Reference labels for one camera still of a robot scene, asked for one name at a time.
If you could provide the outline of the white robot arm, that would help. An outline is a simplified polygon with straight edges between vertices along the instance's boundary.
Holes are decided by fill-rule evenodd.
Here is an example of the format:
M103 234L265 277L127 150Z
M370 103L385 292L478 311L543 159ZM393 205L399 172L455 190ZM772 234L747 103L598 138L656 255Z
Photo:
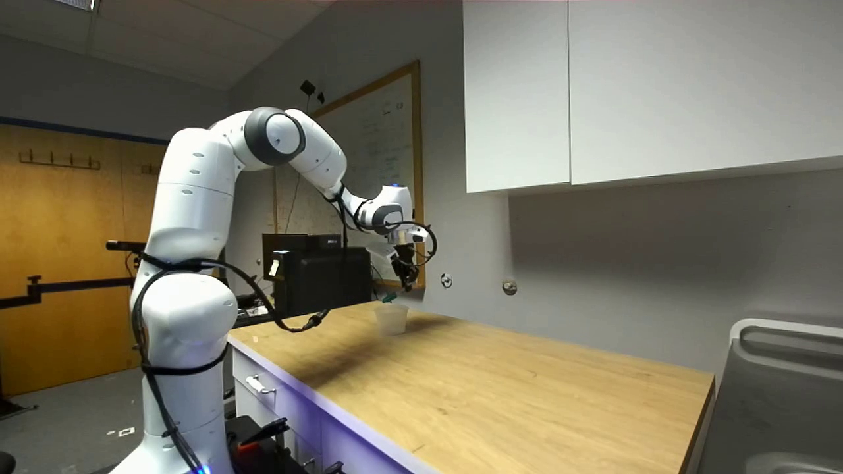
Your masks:
M141 369L141 439L110 474L235 474L224 421L227 333L235 292L216 277L245 172L289 165L361 231L381 234L410 283L426 230L412 198L387 185L370 198L345 188L340 146L297 109L252 109L170 138L153 219L129 294Z

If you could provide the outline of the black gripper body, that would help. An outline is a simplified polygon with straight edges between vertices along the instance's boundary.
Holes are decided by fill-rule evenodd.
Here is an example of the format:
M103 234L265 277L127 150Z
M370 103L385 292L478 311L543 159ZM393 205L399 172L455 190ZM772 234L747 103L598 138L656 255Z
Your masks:
M410 244L397 244L393 254L393 271L399 279L416 279L418 277L418 265L416 265L416 251Z

